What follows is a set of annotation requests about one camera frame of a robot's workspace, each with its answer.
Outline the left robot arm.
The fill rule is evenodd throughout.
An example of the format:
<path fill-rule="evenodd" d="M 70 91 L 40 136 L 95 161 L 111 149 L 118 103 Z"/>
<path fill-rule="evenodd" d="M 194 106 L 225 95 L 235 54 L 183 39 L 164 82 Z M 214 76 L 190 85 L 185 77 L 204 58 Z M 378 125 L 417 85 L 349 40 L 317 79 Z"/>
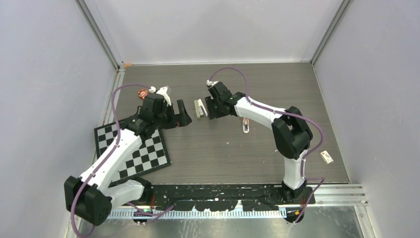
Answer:
<path fill-rule="evenodd" d="M 131 201 L 147 205 L 152 198 L 151 183 L 142 178 L 113 182 L 120 164 L 135 149 L 152 137 L 158 129 L 187 126 L 192 122 L 182 99 L 173 104 L 159 93 L 150 93 L 136 113 L 117 124 L 117 137 L 97 161 L 79 177 L 69 176 L 64 182 L 67 211 L 94 226 L 102 224 L 111 211 Z"/>

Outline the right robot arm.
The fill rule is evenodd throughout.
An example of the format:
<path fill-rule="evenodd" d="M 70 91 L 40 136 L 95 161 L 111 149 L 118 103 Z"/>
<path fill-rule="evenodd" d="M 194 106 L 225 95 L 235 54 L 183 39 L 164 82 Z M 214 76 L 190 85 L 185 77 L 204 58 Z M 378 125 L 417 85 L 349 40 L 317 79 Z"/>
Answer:
<path fill-rule="evenodd" d="M 271 129 L 277 151 L 284 157 L 283 198 L 292 204 L 300 200 L 307 184 L 301 173 L 302 161 L 313 138 L 300 110 L 261 104 L 241 92 L 232 94 L 220 81 L 208 80 L 206 85 L 210 93 L 205 98 L 209 119 L 236 116 Z"/>

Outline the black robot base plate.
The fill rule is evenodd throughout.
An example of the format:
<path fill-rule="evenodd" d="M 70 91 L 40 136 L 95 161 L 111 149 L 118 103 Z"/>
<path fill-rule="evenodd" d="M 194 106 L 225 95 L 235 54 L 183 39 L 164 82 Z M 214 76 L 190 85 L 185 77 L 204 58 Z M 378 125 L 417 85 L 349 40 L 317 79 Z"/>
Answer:
<path fill-rule="evenodd" d="M 281 205 L 302 208 L 305 202 L 314 204 L 312 191 L 306 186 L 293 194 L 280 184 L 155 184 L 148 200 L 134 203 L 162 209 L 172 205 L 175 211 L 232 211 L 238 205 L 246 212 L 275 211 Z"/>

